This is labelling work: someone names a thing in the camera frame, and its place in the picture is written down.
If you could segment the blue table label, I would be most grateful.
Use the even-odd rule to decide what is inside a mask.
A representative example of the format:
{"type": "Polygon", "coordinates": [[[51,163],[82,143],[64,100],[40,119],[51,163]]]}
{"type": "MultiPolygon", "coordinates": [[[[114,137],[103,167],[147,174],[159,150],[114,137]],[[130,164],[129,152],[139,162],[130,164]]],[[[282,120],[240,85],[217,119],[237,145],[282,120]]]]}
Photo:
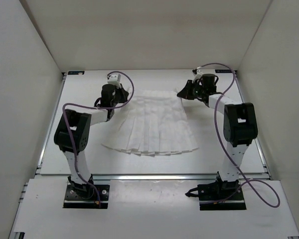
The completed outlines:
{"type": "Polygon", "coordinates": [[[231,70],[225,70],[225,69],[215,69],[215,73],[217,74],[231,74],[231,70]]]}
{"type": "Polygon", "coordinates": [[[67,75],[84,75],[85,71],[68,71],[67,75]]]}

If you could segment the right blue table label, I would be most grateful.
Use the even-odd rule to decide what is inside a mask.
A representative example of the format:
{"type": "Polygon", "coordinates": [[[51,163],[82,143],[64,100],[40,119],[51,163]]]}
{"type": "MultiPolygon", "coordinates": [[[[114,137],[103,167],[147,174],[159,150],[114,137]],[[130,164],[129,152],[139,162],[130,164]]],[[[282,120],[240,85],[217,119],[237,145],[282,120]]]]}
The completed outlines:
{"type": "Polygon", "coordinates": [[[225,70],[225,69],[215,69],[215,73],[217,74],[231,74],[231,70],[225,70]]]}

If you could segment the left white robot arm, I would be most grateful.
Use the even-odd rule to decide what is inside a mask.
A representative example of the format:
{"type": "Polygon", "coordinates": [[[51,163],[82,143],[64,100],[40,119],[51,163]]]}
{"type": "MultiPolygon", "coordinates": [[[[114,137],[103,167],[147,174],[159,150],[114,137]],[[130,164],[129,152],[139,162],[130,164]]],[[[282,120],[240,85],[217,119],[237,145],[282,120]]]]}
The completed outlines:
{"type": "Polygon", "coordinates": [[[129,102],[129,93],[121,83],[105,84],[101,97],[93,107],[66,103],[62,107],[62,117],[54,134],[54,143],[64,153],[70,168],[68,180],[82,198],[94,194],[92,174],[89,172],[84,150],[88,143],[90,127],[109,121],[117,106],[129,102]]]}

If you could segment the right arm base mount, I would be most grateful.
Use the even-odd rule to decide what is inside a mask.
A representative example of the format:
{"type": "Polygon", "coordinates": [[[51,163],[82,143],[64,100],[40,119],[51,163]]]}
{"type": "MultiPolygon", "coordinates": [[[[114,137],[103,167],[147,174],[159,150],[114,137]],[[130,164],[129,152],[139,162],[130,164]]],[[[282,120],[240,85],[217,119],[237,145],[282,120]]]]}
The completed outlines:
{"type": "Polygon", "coordinates": [[[220,174],[216,175],[214,182],[198,184],[197,187],[188,190],[185,196],[198,198],[201,211],[241,211],[247,209],[239,180],[224,181],[220,174]]]}

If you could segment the white pleated skirt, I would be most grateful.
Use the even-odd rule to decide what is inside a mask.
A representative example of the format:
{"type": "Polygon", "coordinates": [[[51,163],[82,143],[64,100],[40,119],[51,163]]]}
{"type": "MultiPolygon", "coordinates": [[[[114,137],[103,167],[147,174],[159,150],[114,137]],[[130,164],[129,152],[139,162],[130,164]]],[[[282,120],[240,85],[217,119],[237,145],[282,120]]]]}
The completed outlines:
{"type": "Polygon", "coordinates": [[[173,155],[197,150],[177,92],[139,90],[110,121],[102,145],[136,155],[173,155]]]}

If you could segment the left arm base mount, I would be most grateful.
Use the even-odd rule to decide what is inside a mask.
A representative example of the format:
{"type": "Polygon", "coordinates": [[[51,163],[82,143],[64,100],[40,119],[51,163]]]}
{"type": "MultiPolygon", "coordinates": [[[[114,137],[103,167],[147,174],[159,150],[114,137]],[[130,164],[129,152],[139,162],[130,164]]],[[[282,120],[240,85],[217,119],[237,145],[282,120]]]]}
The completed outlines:
{"type": "Polygon", "coordinates": [[[97,193],[94,188],[88,184],[77,184],[68,176],[68,184],[65,191],[63,208],[66,209],[107,209],[110,185],[98,184],[94,185],[99,192],[100,199],[98,200],[97,193]]]}

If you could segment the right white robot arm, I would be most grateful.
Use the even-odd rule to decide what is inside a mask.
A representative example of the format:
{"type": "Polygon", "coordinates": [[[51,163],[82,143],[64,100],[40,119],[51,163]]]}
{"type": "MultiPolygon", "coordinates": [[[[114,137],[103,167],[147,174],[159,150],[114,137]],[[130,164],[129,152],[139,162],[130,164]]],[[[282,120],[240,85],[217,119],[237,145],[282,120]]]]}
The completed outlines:
{"type": "Polygon", "coordinates": [[[246,150],[258,135],[258,127],[252,103],[241,103],[217,91],[219,77],[214,74],[194,73],[177,94],[185,100],[199,100],[223,115],[223,135],[227,142],[225,159],[217,173],[213,193],[218,199],[226,199],[239,185],[239,169],[246,150]]]}

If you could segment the left blue table label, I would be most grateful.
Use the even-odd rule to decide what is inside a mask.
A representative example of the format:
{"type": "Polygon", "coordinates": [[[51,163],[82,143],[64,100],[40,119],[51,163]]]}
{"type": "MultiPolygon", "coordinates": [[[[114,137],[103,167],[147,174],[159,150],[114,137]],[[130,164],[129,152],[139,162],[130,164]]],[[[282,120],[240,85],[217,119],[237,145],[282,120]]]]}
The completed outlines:
{"type": "Polygon", "coordinates": [[[84,75],[85,71],[68,71],[67,75],[84,75]]]}

